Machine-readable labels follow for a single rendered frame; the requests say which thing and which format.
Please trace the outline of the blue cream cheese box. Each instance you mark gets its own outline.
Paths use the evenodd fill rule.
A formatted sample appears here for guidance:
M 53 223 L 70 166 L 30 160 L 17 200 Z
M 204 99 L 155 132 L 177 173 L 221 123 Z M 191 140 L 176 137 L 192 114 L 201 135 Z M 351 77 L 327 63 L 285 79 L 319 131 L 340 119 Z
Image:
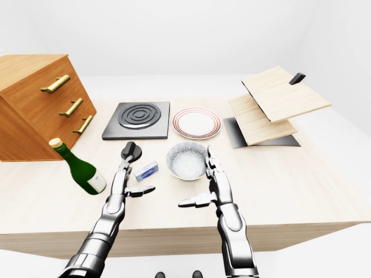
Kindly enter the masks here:
M 137 182 L 141 182 L 142 180 L 156 173 L 158 170 L 158 163 L 156 161 L 153 161 L 148 165 L 142 167 L 141 169 L 136 170 L 134 172 L 134 176 L 136 177 Z

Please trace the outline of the black rack base plate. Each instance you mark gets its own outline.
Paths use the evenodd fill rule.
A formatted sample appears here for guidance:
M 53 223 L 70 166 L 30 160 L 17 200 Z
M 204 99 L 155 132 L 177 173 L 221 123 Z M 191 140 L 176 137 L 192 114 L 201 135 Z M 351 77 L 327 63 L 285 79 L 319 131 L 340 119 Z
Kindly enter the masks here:
M 234 117 L 232 118 L 225 118 L 223 119 L 226 131 L 228 133 L 228 137 L 230 139 L 231 145 L 233 148 L 242 148 L 247 147 L 247 142 L 237 124 L 237 121 Z M 300 147 L 299 142 L 292 136 L 284 136 L 281 138 L 276 138 L 272 140 L 268 140 L 265 142 L 258 143 L 257 145 L 275 145 L 275 146 L 294 146 Z

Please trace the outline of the green wine bottle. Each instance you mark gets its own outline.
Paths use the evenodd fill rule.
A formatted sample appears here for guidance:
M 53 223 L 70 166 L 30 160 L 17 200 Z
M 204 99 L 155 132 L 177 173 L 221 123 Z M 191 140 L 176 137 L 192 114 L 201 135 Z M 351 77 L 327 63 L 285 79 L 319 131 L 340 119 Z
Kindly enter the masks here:
M 88 194 L 98 195 L 105 190 L 107 182 L 90 163 L 76 157 L 60 138 L 49 141 L 49 145 L 67 162 L 72 179 Z

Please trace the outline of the tall cabinet drawer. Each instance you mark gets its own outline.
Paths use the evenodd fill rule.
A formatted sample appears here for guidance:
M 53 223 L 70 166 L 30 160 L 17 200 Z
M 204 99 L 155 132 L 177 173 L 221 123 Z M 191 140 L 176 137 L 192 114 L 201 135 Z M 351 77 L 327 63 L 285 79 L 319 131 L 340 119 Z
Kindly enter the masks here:
M 13 54 L 0 57 L 0 96 L 27 118 L 59 114 L 86 91 L 66 54 Z

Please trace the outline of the round black stove knob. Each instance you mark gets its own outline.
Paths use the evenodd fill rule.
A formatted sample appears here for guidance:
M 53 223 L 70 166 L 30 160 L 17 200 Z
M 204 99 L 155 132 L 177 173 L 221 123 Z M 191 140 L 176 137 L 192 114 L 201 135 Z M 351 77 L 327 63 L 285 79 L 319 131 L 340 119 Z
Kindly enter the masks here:
M 133 163 L 142 156 L 141 148 L 136 145 L 133 141 L 127 142 L 126 146 L 121 152 L 121 158 L 127 160 L 129 163 Z

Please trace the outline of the middle cabinet drawer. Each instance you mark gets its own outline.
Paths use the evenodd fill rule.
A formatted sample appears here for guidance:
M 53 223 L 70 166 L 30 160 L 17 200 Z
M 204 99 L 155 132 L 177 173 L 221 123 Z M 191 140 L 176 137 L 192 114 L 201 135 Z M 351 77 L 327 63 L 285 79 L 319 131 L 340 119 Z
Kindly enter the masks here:
M 96 114 L 80 78 L 73 72 L 58 77 L 52 74 L 46 82 L 32 83 L 17 104 L 47 141 L 55 137 L 66 141 L 78 138 Z

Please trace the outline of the white plate with red rings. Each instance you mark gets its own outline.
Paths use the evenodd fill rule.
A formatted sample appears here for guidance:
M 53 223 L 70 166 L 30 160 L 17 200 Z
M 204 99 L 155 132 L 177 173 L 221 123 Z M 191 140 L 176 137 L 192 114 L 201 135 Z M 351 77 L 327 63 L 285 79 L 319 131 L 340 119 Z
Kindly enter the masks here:
M 189 107 L 173 116 L 172 125 L 181 136 L 202 140 L 211 138 L 220 131 L 221 120 L 216 113 L 206 108 Z

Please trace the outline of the small black rack block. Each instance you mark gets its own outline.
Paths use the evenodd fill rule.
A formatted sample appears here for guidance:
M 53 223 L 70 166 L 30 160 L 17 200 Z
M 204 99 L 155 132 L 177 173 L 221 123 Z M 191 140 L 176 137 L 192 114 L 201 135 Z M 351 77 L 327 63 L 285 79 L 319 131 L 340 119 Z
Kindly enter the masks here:
M 300 83 L 304 78 L 306 77 L 306 74 L 303 74 L 301 72 L 298 72 L 290 81 L 290 85 L 295 85 Z

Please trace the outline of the flat dark stove plate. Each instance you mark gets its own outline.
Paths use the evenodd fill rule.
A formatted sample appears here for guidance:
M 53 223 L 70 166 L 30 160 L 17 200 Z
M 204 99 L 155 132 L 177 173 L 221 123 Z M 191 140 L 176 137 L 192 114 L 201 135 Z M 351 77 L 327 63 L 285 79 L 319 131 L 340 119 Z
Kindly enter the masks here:
M 170 102 L 119 103 L 102 134 L 104 140 L 166 139 Z

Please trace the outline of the small pale wooden rack board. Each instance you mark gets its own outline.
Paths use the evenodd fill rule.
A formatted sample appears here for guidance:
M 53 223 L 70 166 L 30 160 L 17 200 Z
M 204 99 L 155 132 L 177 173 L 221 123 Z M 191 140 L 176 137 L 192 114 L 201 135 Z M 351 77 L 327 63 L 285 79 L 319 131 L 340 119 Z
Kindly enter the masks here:
M 288 120 L 270 122 L 250 94 L 229 99 L 228 102 L 248 146 L 297 133 Z

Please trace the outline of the silver robot right hand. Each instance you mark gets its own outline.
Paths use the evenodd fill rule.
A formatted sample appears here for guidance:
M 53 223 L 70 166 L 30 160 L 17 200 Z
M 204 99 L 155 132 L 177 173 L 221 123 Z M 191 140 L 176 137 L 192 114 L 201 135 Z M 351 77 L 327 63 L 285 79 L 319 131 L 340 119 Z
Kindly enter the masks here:
M 232 191 L 230 182 L 224 170 L 221 167 L 220 160 L 211 145 L 207 148 L 205 158 L 206 177 L 210 180 L 209 193 L 200 193 L 197 196 L 182 200 L 179 207 L 206 207 L 215 203 L 217 207 L 232 203 Z

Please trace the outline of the low cabinet drawer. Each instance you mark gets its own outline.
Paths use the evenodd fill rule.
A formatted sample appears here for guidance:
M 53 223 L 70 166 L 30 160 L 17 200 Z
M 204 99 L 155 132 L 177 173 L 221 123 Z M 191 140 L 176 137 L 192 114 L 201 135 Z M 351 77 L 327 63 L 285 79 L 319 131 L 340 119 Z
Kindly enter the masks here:
M 59 112 L 65 112 L 72 106 L 71 101 L 79 98 L 83 99 L 83 103 L 70 117 L 59 115 Z M 89 115 L 95 116 L 95 114 L 96 109 L 87 93 L 65 92 L 63 95 L 53 93 L 48 95 L 46 106 L 35 117 L 35 124 L 39 128 L 40 135 L 47 142 L 47 149 L 52 149 L 48 142 L 57 137 L 71 149 L 82 135 L 72 131 L 81 127 L 82 118 L 87 118 Z

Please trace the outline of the wooden cabinet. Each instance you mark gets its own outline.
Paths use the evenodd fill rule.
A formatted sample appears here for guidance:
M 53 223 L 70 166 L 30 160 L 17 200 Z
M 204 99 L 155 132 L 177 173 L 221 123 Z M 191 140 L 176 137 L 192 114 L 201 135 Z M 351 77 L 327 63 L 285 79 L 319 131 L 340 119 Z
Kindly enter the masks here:
M 0 161 L 59 160 L 27 117 L 0 96 Z

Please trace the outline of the speckled patterned bowl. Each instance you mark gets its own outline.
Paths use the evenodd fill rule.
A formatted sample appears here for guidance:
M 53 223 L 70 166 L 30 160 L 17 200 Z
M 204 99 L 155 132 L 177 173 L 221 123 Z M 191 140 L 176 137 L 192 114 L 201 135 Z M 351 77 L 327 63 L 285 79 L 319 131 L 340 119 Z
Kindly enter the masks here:
M 170 172 L 184 181 L 193 181 L 206 173 L 206 148 L 196 142 L 185 141 L 173 146 L 166 155 Z

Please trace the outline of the silver robot left hand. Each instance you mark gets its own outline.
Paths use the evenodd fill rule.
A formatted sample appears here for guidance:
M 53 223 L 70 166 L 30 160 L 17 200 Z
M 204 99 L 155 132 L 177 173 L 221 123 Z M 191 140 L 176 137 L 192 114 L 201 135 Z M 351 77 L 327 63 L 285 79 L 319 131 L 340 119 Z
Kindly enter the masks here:
M 124 158 L 119 166 L 119 170 L 115 174 L 111 194 L 108 199 L 110 206 L 120 206 L 125 200 L 125 197 L 141 197 L 155 190 L 154 186 L 132 186 L 127 187 L 128 179 L 131 173 L 130 164 L 134 161 L 134 156 L 129 155 Z

